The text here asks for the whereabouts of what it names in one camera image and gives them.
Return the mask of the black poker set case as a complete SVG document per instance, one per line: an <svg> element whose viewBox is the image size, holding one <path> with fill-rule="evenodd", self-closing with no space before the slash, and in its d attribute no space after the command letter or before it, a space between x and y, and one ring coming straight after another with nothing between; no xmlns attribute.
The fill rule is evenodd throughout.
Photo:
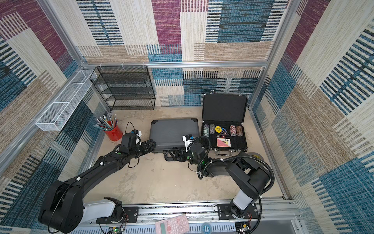
<svg viewBox="0 0 374 234"><path fill-rule="evenodd" d="M248 98L238 94L205 94L203 95L202 130L204 124L214 124L222 128L221 133L210 134L209 138L202 140L205 149L208 147L216 152L246 152L247 141L243 128L243 122ZM242 126L243 136L231 136L230 126ZM231 148L217 147L216 138L231 139Z"/></svg>

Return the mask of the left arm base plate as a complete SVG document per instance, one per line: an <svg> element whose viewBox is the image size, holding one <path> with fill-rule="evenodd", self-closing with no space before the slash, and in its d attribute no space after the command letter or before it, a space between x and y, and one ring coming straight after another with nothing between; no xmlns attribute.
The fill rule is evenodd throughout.
<svg viewBox="0 0 374 234"><path fill-rule="evenodd" d="M136 223L139 207L122 207L122 210L114 213L109 217L102 217L96 220L96 224L125 224Z"/></svg>

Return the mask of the grey poker set case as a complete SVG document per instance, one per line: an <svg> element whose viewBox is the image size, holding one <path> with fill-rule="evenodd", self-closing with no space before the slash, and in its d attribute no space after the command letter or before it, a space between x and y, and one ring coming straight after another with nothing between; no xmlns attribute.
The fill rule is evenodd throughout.
<svg viewBox="0 0 374 234"><path fill-rule="evenodd" d="M173 161L170 152L185 150L184 135L198 137L199 124L196 118L161 119L151 122L150 140L156 143L154 154L164 154L166 161Z"/></svg>

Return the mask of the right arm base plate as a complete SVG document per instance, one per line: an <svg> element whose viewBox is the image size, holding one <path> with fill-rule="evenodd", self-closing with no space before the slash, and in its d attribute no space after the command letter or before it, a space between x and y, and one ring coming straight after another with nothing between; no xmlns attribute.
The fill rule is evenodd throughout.
<svg viewBox="0 0 374 234"><path fill-rule="evenodd" d="M259 209L255 204L251 203L244 210L241 210L234 203L217 204L213 209L218 214L220 220L257 219L259 217Z"/></svg>

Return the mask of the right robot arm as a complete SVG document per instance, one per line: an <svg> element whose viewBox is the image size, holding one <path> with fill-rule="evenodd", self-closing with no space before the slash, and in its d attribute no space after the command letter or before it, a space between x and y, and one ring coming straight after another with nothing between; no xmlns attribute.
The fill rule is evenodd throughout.
<svg viewBox="0 0 374 234"><path fill-rule="evenodd" d="M255 206L261 195L269 191L275 182L271 167L259 155L240 152L226 159L208 157L199 143L191 143L185 150L177 149L164 153L166 161L187 161L196 165L199 180L205 177L230 176L239 187L237 195L228 205L219 205L218 212L226 218L258 218L260 207Z"/></svg>

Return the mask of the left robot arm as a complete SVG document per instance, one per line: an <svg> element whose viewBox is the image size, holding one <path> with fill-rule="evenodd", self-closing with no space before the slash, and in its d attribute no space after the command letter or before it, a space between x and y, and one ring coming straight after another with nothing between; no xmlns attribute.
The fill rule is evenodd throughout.
<svg viewBox="0 0 374 234"><path fill-rule="evenodd" d="M55 181L47 189L38 221L65 234L73 231L84 216L83 199L105 178L121 170L131 159L152 152L155 143L143 141L133 148L118 145L98 159L93 167L67 181Z"/></svg>

